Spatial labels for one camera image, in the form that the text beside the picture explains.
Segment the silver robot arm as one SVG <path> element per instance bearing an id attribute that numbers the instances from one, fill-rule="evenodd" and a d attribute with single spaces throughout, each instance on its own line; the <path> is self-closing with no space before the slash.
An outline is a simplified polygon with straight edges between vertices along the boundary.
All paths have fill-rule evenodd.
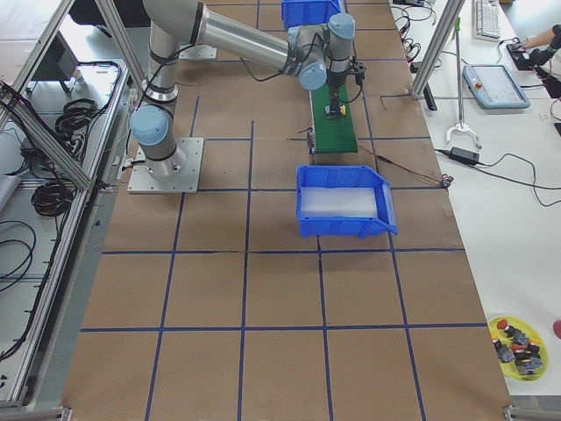
<path id="1" fill-rule="evenodd" d="M 344 86 L 353 76 L 358 86 L 365 67 L 352 56 L 355 21 L 336 13 L 327 22 L 288 28 L 279 39 L 223 16 L 202 1 L 146 1 L 151 21 L 150 60 L 140 108 L 132 115 L 132 131 L 146 157 L 146 171 L 167 182 L 190 175 L 188 153 L 172 134 L 178 96 L 177 81 L 193 77 L 215 112 L 209 120 L 225 127 L 243 106 L 274 105 L 258 99 L 241 81 L 252 64 L 272 70 L 272 78 L 294 77 L 311 95 L 313 125 L 309 135 L 313 153 L 324 165 L 369 164 L 366 149 L 357 141 L 348 110 L 351 99 Z"/>

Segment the person hand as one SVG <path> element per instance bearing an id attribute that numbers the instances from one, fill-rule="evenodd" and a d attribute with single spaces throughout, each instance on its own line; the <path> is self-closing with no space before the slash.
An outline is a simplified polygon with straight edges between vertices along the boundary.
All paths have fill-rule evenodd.
<path id="1" fill-rule="evenodd" d="M 541 46 L 542 44 L 543 44 L 543 42 L 541 41 L 541 39 L 538 36 L 527 37 L 523 41 L 523 45 L 526 48 L 535 48 L 535 47 Z"/>

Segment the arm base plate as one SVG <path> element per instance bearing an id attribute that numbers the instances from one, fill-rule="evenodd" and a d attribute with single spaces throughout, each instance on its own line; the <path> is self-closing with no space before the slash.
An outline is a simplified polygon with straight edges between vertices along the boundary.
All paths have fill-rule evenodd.
<path id="1" fill-rule="evenodd" d="M 165 161 L 146 158 L 142 147 L 131 170 L 128 191 L 132 194 L 194 194 L 198 190 L 204 138 L 176 138 L 176 151 Z"/>
<path id="2" fill-rule="evenodd" d="M 206 45 L 190 46 L 181 51 L 179 58 L 184 61 L 215 61 L 217 50 Z"/>

